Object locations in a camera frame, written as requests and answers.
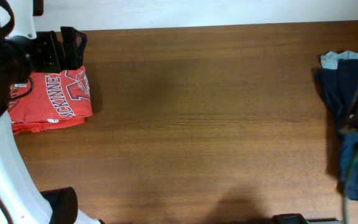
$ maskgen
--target folded blue cloth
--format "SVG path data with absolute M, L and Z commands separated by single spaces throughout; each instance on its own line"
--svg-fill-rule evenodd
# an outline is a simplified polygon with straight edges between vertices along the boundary
M 358 60 L 340 60 L 337 70 L 321 69 L 314 76 L 321 85 L 321 97 L 334 115 L 336 129 L 341 120 L 348 115 L 358 86 Z M 358 149 L 358 133 L 342 134 L 337 131 L 341 143 L 339 158 L 339 181 L 347 183 L 347 196 L 358 200 L 358 162 L 354 166 L 351 178 L 347 180 L 347 171 L 355 150 Z

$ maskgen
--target wooden table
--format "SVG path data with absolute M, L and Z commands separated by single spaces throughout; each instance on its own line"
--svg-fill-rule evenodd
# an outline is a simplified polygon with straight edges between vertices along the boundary
M 87 35 L 94 116 L 16 137 L 40 190 L 72 186 L 106 223 L 341 218 L 338 143 L 312 68 L 358 52 L 358 22 Z

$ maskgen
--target white background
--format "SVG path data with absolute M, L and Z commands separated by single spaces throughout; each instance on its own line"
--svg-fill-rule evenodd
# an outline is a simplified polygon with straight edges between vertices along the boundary
M 358 20 L 358 0 L 44 0 L 37 30 Z

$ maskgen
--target folded clothing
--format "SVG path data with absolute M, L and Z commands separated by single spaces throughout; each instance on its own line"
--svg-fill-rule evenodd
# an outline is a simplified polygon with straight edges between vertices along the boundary
M 337 70 L 321 69 L 314 77 L 321 84 L 321 96 L 333 113 L 336 129 L 339 130 L 342 120 L 349 114 L 357 92 L 358 60 L 339 60 Z M 348 168 L 358 149 L 358 133 L 337 133 L 341 142 L 339 180 L 346 186 L 347 196 L 358 200 L 358 161 L 353 168 L 353 174 L 348 178 Z
M 90 87 L 85 67 L 60 73 L 32 73 L 31 94 L 9 102 L 8 112 L 14 134 L 83 124 L 92 115 Z M 11 98 L 27 93 L 25 87 L 11 86 Z

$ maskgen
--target folded red shirt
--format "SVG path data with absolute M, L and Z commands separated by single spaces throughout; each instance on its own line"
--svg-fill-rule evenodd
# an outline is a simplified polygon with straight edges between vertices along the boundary
M 67 128 L 83 124 L 92 115 L 90 86 L 85 67 L 60 73 L 32 73 L 34 89 L 31 94 L 9 102 L 8 112 L 14 134 L 33 133 L 45 129 Z M 11 98 L 30 90 L 11 86 Z

